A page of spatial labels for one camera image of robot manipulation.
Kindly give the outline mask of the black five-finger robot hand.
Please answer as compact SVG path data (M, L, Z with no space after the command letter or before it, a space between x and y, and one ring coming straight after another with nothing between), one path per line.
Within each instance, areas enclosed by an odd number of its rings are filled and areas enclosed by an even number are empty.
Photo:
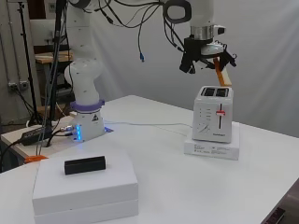
M184 39L184 50L179 69L184 73L194 74L195 63L202 68L222 71L229 63L236 67L236 55L231 54L227 45L218 40L197 40L192 35Z

